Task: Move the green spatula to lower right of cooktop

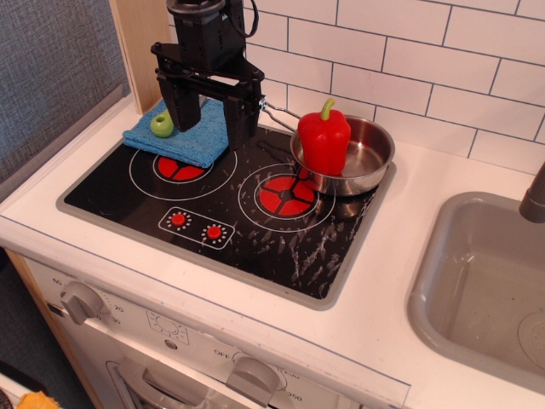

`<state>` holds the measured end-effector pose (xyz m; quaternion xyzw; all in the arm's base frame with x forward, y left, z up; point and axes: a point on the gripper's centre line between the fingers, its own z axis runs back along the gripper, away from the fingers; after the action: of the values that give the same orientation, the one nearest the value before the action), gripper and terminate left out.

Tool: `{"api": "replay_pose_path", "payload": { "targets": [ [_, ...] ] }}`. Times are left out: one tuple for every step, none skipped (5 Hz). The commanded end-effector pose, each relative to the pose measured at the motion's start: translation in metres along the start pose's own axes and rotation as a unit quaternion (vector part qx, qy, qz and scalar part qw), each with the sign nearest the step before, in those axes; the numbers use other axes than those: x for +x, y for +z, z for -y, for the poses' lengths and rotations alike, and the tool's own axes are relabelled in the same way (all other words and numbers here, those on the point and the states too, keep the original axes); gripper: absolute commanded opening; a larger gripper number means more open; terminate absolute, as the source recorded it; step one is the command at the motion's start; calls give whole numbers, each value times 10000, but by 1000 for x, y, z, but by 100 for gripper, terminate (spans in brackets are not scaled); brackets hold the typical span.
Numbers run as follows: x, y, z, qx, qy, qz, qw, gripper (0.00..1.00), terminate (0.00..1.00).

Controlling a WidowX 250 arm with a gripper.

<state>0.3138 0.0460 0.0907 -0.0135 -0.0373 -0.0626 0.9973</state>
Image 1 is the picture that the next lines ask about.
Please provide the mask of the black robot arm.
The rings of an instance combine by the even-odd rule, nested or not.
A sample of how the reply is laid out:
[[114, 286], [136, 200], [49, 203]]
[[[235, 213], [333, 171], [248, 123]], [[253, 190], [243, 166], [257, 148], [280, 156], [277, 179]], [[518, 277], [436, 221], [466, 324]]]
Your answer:
[[255, 35], [259, 11], [252, 2], [247, 31], [242, 1], [168, 1], [178, 43], [156, 42], [157, 81], [163, 101], [180, 131], [201, 120], [199, 97], [223, 103], [229, 147], [236, 150], [255, 135], [264, 72], [244, 57], [246, 39]]

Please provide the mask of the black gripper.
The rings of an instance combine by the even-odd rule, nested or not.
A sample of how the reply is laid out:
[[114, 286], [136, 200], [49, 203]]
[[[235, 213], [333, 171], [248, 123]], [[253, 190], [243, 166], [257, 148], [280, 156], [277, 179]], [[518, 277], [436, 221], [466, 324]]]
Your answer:
[[223, 100], [231, 150], [256, 133], [265, 74], [244, 57], [246, 39], [255, 34], [259, 15], [249, 32], [244, 12], [175, 13], [177, 43], [155, 43], [156, 69], [163, 101], [174, 126], [188, 131], [201, 119], [199, 95]]

